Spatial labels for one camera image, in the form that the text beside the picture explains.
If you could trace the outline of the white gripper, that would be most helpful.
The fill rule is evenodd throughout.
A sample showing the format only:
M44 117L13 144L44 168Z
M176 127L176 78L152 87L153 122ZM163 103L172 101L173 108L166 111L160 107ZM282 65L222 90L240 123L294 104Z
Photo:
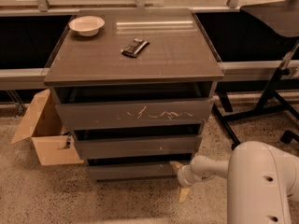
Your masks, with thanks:
M170 161L175 173L178 176L178 182L181 187L178 188L179 196L178 201L184 203L189 195L189 187L199 181L198 177L192 172L190 165L183 165L178 161Z

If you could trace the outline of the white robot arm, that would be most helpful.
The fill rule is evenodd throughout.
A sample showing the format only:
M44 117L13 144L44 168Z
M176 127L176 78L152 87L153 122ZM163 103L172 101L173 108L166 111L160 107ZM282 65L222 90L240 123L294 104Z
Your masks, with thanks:
M299 201L299 158L263 142L238 145L227 161L195 156L170 163L184 202L190 187L219 176L227 180L227 224L292 224L288 201Z

